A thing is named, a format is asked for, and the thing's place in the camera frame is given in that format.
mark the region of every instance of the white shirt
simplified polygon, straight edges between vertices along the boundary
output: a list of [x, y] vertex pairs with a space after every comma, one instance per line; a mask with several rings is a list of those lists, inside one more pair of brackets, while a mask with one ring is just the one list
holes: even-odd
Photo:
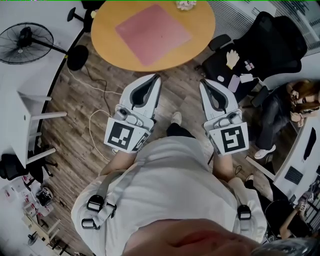
[[137, 155], [136, 161], [142, 160], [145, 164], [124, 190], [114, 218], [100, 230], [83, 229], [81, 221], [94, 215], [87, 202], [104, 176], [93, 181], [73, 206], [75, 229], [97, 256], [120, 256], [133, 233], [159, 220], [208, 219], [229, 231], [239, 230], [237, 200], [209, 172], [196, 139], [166, 137], [151, 142]]

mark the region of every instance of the fan stand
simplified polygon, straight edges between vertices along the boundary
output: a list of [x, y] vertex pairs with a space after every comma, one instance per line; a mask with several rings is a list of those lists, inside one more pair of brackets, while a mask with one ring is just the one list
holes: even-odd
[[93, 19], [91, 17], [91, 10], [87, 10], [85, 12], [85, 15], [84, 15], [84, 18], [80, 17], [78, 14], [75, 13], [76, 11], [76, 7], [72, 8], [70, 11], [69, 11], [69, 14], [68, 14], [68, 17], [67, 17], [67, 21], [71, 21], [73, 18], [76, 18], [77, 20], [83, 22], [83, 29], [84, 29], [84, 32], [91, 32], [91, 25], [92, 25], [92, 22], [93, 22]]
[[57, 48], [53, 45], [47, 44], [34, 38], [32, 38], [31, 41], [33, 43], [48, 47], [50, 49], [56, 50], [60, 53], [67, 55], [66, 64], [68, 68], [72, 71], [80, 70], [85, 65], [89, 56], [89, 51], [87, 47], [85, 47], [84, 45], [77, 45], [67, 52], [63, 49]]

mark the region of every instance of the white wall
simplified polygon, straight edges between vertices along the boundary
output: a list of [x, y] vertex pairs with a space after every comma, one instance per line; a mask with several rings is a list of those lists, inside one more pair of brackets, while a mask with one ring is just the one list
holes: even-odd
[[[52, 33], [55, 45], [68, 50], [83, 28], [79, 20], [67, 22], [67, 15], [73, 7], [76, 7], [77, 14], [84, 16], [85, 10], [80, 1], [0, 1], [0, 32], [17, 23], [39, 23]], [[4, 127], [3, 102], [6, 92], [16, 89], [25, 94], [47, 95], [63, 58], [62, 53], [51, 50], [42, 59], [29, 64], [8, 65], [0, 62], [0, 156], [3, 153], [13, 153], [6, 140]], [[43, 104], [32, 106], [38, 113], [42, 108]], [[7, 180], [0, 179], [0, 189], [7, 184]], [[18, 199], [9, 203], [0, 195], [0, 205], [0, 248], [4, 248], [5, 255], [51, 254], [41, 241], [37, 241], [31, 248], [26, 245], [30, 231], [21, 220], [22, 203]]]
[[264, 80], [268, 88], [274, 89], [285, 83], [299, 80], [320, 80], [320, 52], [301, 59], [302, 69], [299, 73], [283, 73], [270, 76]]
[[[83, 23], [77, 19], [67, 22], [69, 10], [73, 7], [78, 15], [84, 16], [80, 1], [0, 1], [0, 32], [17, 23], [39, 23], [52, 33], [55, 45], [68, 50], [83, 28]], [[64, 54], [51, 50], [45, 57], [29, 64], [0, 62], [0, 156], [13, 153], [6, 140], [3, 122], [6, 92], [14, 88], [25, 94], [47, 95], [63, 58]], [[40, 113], [42, 107], [43, 104], [37, 104], [32, 110]]]

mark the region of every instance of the white desk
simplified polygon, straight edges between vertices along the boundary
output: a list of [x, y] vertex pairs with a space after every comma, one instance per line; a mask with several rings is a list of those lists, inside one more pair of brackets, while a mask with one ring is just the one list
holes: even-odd
[[[310, 156], [304, 161], [305, 150], [311, 134], [311, 129], [314, 128], [316, 133], [316, 141], [313, 145]], [[304, 126], [300, 129], [295, 142], [283, 162], [280, 169], [273, 175], [271, 172], [263, 168], [252, 158], [246, 158], [251, 164], [262, 171], [266, 176], [273, 180], [273, 184], [279, 188], [290, 199], [295, 195], [295, 204], [298, 199], [309, 189], [312, 182], [317, 177], [317, 168], [320, 165], [320, 120], [318, 117], [309, 117], [306, 119]], [[294, 167], [303, 174], [303, 177], [298, 185], [285, 179], [285, 176], [290, 167]]]
[[5, 135], [22, 166], [26, 168], [27, 164], [56, 152], [56, 149], [52, 148], [28, 158], [29, 139], [41, 135], [41, 132], [30, 134], [31, 122], [40, 119], [65, 117], [67, 112], [32, 115], [22, 97], [32, 101], [50, 101], [51, 97], [20, 95], [17, 91], [11, 90], [5, 98]]

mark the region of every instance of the table top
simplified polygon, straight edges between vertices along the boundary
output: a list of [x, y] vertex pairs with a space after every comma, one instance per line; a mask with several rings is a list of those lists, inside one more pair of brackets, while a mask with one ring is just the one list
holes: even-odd
[[31, 114], [16, 90], [8, 92], [5, 100], [6, 138], [26, 168]]
[[[310, 156], [304, 161], [303, 157], [311, 134], [311, 129], [316, 132], [316, 141], [313, 145]], [[320, 165], [319, 158], [320, 149], [320, 120], [318, 117], [308, 117], [304, 126], [300, 129], [297, 138], [274, 178], [274, 185], [277, 186], [290, 199], [295, 195], [295, 203], [309, 189], [317, 177], [317, 168]], [[285, 179], [286, 173], [290, 167], [294, 167], [303, 174], [298, 185]]]
[[[157, 4], [180, 22], [191, 40], [171, 50], [151, 65], [144, 66], [116, 32], [116, 26], [136, 13]], [[97, 53], [110, 64], [138, 72], [155, 72], [182, 65], [202, 52], [216, 28], [215, 15], [207, 1], [193, 9], [179, 10], [175, 1], [106, 1], [92, 23], [91, 39]]]

